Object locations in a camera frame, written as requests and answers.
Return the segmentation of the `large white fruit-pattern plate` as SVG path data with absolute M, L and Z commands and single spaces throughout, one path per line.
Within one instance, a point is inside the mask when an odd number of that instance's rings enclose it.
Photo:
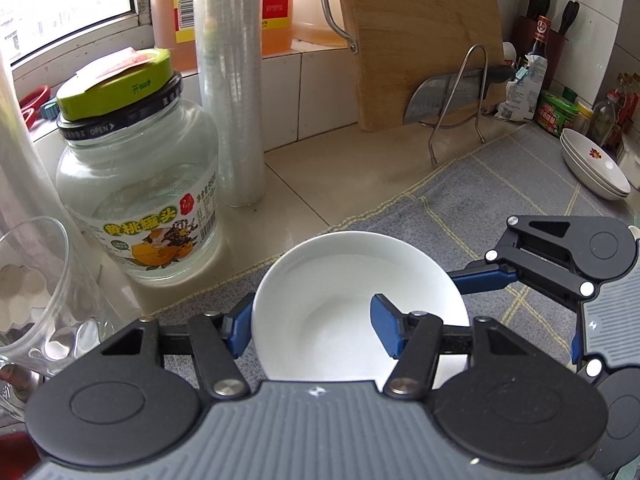
M 604 177 L 600 177 L 591 167 L 588 166 L 578 155 L 574 153 L 571 148 L 568 148 L 565 144 L 561 144 L 562 156 L 567 167 L 574 176 L 585 185 L 588 190 L 609 200 L 610 202 L 617 202 L 627 198 L 630 194 L 630 186 L 626 185 L 624 188 L 616 188 L 614 185 L 605 181 Z

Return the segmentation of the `grey green checked mat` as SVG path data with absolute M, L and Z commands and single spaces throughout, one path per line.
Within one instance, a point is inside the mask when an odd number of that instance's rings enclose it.
M 635 226 L 639 193 L 619 202 L 593 194 L 565 165 L 559 141 L 528 124 L 340 227 L 399 238 L 452 271 L 493 248 L 511 214 L 605 216 Z M 469 315 L 490 315 L 562 364 L 572 362 L 575 315 L 539 292 L 514 283 L 463 300 Z

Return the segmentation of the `white small bowl behind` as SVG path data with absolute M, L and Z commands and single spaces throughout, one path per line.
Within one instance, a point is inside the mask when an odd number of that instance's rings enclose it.
M 378 233 L 317 236 L 273 263 L 258 286 L 252 338 L 266 377 L 384 386 L 396 362 L 370 322 L 376 294 L 402 313 L 470 322 L 454 282 L 418 248 Z

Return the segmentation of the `yellow lid spice jar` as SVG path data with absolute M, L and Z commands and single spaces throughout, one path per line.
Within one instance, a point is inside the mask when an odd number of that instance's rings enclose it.
M 592 108 L 581 100 L 576 101 L 576 116 L 574 122 L 572 122 L 572 129 L 587 134 L 593 115 Z

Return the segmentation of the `clear glass oil bottle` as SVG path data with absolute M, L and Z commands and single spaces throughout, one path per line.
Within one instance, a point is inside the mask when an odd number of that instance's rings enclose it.
M 587 138 L 594 144 L 602 146 L 611 133 L 616 123 L 616 107 L 619 99 L 620 95 L 612 90 L 593 107 Z

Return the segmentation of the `green lid sauce jar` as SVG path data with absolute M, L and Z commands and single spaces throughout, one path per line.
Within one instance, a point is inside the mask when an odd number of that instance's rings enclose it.
M 568 126 L 578 113 L 577 106 L 549 91 L 541 91 L 538 99 L 534 122 L 545 132 L 558 138 L 565 126 Z

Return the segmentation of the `glass jar green lid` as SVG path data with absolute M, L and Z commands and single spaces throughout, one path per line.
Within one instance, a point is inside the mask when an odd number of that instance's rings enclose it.
M 139 283 L 178 280 L 217 244 L 217 130 L 182 92 L 159 48 L 98 58 L 56 92 L 58 196 Z

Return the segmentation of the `white plastic food bag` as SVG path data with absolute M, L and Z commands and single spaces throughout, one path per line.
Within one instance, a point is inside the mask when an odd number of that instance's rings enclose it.
M 506 84 L 506 100 L 497 106 L 498 119 L 528 122 L 534 117 L 547 66 L 548 60 L 543 56 L 525 55 L 524 64 Z

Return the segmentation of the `clear drinking glass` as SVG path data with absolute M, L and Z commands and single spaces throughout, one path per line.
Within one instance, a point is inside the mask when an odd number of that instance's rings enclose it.
M 125 326 L 56 219 L 1 237 L 1 409 L 20 422 L 35 390 Z

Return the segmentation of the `dark soy sauce bottle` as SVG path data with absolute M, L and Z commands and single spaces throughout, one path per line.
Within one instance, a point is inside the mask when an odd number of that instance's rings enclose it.
M 525 76 L 530 84 L 536 84 L 538 90 L 541 89 L 548 67 L 547 44 L 550 27 L 551 21 L 539 15 L 532 46 L 524 58 Z

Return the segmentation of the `dark red knife block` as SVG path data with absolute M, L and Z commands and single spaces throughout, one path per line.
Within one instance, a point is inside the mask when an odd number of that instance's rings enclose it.
M 547 60 L 547 69 L 541 88 L 549 90 L 556 69 L 567 43 L 566 34 L 577 18 L 580 4 L 570 0 L 565 6 L 557 29 L 550 18 L 551 0 L 528 0 L 526 14 L 516 20 L 512 29 L 511 44 L 516 60 L 523 62 L 526 55 L 542 55 Z

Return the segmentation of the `wooden cutting board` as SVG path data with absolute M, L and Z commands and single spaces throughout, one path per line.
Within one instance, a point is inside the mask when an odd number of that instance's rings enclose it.
M 356 41 L 360 128 L 401 126 L 423 81 L 503 61 L 497 0 L 340 0 Z

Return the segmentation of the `plastic wrap roll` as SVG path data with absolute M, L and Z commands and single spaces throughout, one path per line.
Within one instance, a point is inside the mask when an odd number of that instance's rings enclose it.
M 262 56 L 224 40 L 215 25 L 196 40 L 196 58 L 202 105 L 218 132 L 219 197 L 250 206 L 265 193 Z

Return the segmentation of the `orange cooking wine bottle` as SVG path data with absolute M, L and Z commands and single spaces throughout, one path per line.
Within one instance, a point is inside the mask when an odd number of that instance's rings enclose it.
M 215 25 L 251 55 L 291 49 L 293 0 L 150 0 L 150 6 L 155 45 L 170 52 L 179 72 L 196 69 L 196 40 Z

